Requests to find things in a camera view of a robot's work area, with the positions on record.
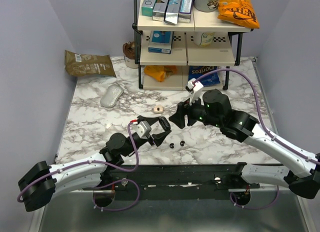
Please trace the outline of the beige earbud charging case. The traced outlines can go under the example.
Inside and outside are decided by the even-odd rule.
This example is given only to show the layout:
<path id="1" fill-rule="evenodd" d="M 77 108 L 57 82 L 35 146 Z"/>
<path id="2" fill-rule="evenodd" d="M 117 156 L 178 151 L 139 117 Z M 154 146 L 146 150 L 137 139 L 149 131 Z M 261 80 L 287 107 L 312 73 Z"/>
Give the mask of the beige earbud charging case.
<path id="1" fill-rule="evenodd" d="M 162 114 L 164 112 L 164 108 L 162 106 L 155 106 L 153 108 L 153 112 L 155 114 Z"/>

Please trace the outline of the black earbud charging case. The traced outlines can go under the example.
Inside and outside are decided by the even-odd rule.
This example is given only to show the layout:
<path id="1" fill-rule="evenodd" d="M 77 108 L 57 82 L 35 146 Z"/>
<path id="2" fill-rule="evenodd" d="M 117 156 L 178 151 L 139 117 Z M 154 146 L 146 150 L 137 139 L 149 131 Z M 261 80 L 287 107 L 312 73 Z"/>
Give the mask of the black earbud charging case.
<path id="1" fill-rule="evenodd" d="M 158 118 L 158 122 L 161 125 L 161 127 L 163 128 L 164 131 L 170 131 L 171 130 L 171 125 L 168 122 L 168 120 L 164 117 L 164 116 L 160 116 Z"/>

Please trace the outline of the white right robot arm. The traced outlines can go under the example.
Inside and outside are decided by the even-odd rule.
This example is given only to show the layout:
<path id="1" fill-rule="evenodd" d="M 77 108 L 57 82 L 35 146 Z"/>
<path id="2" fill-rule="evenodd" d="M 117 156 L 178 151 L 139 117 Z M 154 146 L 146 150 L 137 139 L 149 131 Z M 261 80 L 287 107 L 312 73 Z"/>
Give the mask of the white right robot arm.
<path id="1" fill-rule="evenodd" d="M 208 90 L 202 98 L 179 102 L 169 120 L 180 129 L 201 122 L 219 128 L 227 138 L 255 147 L 280 165 L 246 164 L 230 175 L 230 183 L 270 184 L 289 188 L 305 199 L 314 199 L 320 189 L 320 156 L 293 145 L 265 129 L 257 118 L 232 109 L 229 97 L 217 89 Z"/>

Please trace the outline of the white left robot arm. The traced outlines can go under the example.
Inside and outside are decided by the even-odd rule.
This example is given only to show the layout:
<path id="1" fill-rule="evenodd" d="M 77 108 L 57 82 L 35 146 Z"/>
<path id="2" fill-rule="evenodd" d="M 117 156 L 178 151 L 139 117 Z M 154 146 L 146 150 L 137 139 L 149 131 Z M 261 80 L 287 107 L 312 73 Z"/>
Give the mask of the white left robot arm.
<path id="1" fill-rule="evenodd" d="M 128 178 L 112 178 L 111 172 L 134 172 L 139 166 L 138 148 L 146 143 L 160 146 L 171 133 L 164 116 L 138 116 L 127 125 L 128 136 L 117 132 L 111 135 L 99 152 L 73 162 L 48 165 L 36 163 L 19 181 L 17 201 L 27 212 L 47 205 L 52 198 L 75 190 L 115 190 L 118 183 L 127 184 Z"/>

